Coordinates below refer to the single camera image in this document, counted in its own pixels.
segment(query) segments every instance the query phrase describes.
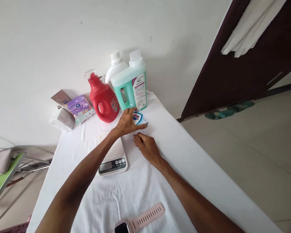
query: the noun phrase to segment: soap box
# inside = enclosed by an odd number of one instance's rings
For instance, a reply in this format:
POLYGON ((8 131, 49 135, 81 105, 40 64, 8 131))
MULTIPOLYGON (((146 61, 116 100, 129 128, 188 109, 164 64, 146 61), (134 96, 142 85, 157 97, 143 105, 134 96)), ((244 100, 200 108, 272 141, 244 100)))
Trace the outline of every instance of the soap box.
POLYGON ((68 109, 72 112, 75 122, 82 124, 96 112, 84 95, 74 98, 68 102, 68 109))
POLYGON ((133 121, 135 125, 149 124, 149 122, 144 118, 143 114, 141 114, 141 111, 139 109, 134 111, 133 121))
POLYGON ((62 106, 57 106, 48 122, 62 132, 73 130, 74 126, 73 116, 62 106))

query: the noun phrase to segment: green chair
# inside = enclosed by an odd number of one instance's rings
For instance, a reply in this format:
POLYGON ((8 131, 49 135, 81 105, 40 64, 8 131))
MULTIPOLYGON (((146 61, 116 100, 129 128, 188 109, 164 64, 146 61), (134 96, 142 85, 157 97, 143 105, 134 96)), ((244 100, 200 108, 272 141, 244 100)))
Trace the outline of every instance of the green chair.
POLYGON ((13 178, 16 170, 21 164, 22 158, 25 155, 25 152, 19 154, 15 159, 11 159, 9 170, 0 175, 0 195, 2 194, 3 190, 8 186, 11 179, 13 178))

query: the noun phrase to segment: person's right hand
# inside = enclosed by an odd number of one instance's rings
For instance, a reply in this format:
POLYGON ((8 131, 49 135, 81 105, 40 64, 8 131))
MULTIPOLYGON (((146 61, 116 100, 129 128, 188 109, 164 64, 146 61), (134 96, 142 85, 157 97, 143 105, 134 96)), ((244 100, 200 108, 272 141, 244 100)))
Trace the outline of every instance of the person's right hand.
POLYGON ((117 126, 114 128, 114 131, 116 132, 118 137, 132 133, 136 130, 145 129, 148 127, 145 124, 141 124, 141 125, 134 124, 133 117, 134 117, 134 111, 136 109, 137 109, 136 107, 127 108, 123 111, 123 114, 119 122, 117 123, 117 126))
POLYGON ((157 167, 160 164, 162 157, 154 138, 144 135, 143 133, 137 133, 137 135, 134 134, 133 138, 136 147, 138 147, 142 155, 150 162, 150 164, 157 167))

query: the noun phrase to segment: red detergent bottle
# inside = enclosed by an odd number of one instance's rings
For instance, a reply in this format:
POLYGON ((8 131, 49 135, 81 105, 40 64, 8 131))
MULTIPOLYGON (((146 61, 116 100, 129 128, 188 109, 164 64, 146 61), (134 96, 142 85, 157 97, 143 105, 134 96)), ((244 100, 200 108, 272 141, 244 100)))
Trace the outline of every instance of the red detergent bottle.
POLYGON ((114 121, 120 109, 114 91, 108 84, 100 81, 95 70, 89 70, 84 77, 91 86, 90 99, 98 117, 106 123, 114 121))

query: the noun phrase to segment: teal slipper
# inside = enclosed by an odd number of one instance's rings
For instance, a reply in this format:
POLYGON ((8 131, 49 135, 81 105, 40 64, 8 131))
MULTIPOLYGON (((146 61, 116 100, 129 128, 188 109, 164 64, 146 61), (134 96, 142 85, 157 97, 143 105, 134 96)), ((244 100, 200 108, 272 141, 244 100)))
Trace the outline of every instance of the teal slipper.
POLYGON ((226 110, 226 111, 215 111, 215 112, 211 112, 211 113, 207 113, 205 115, 205 117, 207 117, 208 119, 210 120, 220 120, 220 119, 223 119, 223 118, 226 118, 226 117, 230 117, 234 115, 234 112, 233 111, 230 111, 230 110, 226 110))
POLYGON ((241 103, 229 106, 227 109, 235 113, 238 113, 245 110, 246 108, 252 107, 253 105, 254 105, 254 102, 245 101, 245 102, 241 102, 241 103))

